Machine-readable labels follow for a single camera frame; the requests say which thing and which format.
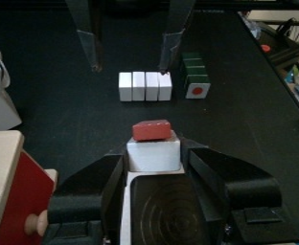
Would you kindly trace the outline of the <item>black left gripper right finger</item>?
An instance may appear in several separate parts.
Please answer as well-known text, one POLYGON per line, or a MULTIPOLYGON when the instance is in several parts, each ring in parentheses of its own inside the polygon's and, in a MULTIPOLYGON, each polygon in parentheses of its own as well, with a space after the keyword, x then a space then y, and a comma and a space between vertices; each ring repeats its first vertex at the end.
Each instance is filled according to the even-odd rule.
POLYGON ((299 245, 279 183, 267 171, 190 139, 182 140, 182 164, 213 245, 299 245))

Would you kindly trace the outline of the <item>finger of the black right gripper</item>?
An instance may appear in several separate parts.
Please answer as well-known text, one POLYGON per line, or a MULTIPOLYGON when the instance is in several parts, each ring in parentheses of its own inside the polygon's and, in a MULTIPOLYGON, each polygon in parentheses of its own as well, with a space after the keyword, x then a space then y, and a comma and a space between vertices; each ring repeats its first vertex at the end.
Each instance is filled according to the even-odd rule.
POLYGON ((104 66, 102 0, 66 0, 66 2, 91 68, 95 72, 100 72, 104 66))
POLYGON ((170 0, 159 63, 159 70, 162 74, 168 72, 170 66, 174 63, 194 7, 195 0, 170 0))

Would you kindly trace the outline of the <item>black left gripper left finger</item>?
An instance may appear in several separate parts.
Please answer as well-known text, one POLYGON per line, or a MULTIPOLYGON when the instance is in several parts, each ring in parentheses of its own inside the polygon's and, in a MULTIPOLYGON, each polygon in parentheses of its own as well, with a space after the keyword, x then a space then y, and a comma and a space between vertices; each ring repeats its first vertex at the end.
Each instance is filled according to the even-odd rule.
POLYGON ((106 155, 59 186, 43 245, 119 245, 124 166, 123 155, 106 155))

